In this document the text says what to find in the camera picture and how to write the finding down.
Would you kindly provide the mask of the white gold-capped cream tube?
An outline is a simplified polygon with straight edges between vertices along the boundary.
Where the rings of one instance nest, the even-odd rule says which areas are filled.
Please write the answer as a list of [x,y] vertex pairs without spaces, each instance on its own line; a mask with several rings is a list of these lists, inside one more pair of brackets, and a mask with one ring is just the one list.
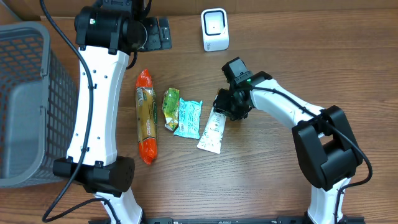
[[223,113],[216,112],[215,107],[212,106],[203,134],[197,144],[197,148],[220,154],[225,124],[226,116]]

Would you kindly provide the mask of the teal snack packet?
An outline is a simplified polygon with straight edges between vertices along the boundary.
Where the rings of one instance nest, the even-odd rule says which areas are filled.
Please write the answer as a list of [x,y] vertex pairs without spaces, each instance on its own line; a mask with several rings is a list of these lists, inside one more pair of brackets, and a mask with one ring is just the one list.
[[203,102],[180,98],[179,103],[178,128],[174,131],[174,135],[183,138],[199,139],[201,106]]

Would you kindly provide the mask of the green snack packet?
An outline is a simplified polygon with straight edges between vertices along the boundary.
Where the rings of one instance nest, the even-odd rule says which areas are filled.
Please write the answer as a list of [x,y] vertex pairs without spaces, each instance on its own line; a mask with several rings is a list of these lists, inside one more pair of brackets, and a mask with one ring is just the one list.
[[179,90],[176,88],[169,88],[164,93],[162,112],[165,116],[165,127],[171,131],[178,127],[179,99]]

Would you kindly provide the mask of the orange pasta package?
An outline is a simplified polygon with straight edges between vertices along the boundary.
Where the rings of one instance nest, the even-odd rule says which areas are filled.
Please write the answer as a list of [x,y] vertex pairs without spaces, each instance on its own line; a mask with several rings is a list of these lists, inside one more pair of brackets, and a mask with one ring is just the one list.
[[157,103],[152,77],[148,69],[136,80],[136,117],[139,155],[151,165],[157,158]]

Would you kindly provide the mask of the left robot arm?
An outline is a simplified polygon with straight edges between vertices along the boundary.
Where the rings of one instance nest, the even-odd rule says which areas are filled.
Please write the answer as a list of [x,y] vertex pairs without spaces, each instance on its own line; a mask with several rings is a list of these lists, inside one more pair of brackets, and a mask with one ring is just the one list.
[[53,174],[81,185],[108,213],[109,223],[145,223],[131,184],[135,163],[118,155],[116,120],[126,70],[150,51],[150,1],[96,1],[75,17],[69,42],[80,61],[76,121],[65,157]]

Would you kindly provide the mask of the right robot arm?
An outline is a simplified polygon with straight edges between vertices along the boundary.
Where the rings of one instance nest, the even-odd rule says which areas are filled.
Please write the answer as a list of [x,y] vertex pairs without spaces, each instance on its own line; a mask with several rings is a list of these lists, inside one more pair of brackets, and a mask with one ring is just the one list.
[[300,99],[264,72],[252,73],[239,58],[222,67],[229,88],[220,89],[214,110],[230,120],[245,119],[252,109],[266,112],[291,129],[299,167],[310,182],[311,202],[301,223],[364,223],[342,212],[343,197],[364,161],[343,110]]

